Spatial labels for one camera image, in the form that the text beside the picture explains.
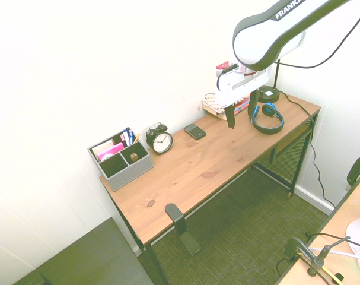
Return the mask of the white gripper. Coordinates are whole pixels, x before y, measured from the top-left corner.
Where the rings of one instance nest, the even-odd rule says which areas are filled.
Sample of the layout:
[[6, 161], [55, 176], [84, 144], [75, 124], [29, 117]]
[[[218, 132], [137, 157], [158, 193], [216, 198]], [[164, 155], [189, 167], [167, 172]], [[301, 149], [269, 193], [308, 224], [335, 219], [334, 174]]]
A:
[[258, 71], [252, 76], [245, 77], [243, 74], [231, 71], [219, 77], [218, 88], [215, 91], [215, 102], [225, 108], [228, 127], [235, 127], [235, 102], [250, 94], [247, 113], [249, 118], [253, 116], [254, 110], [260, 97], [259, 87], [265, 85], [271, 76], [271, 68]]

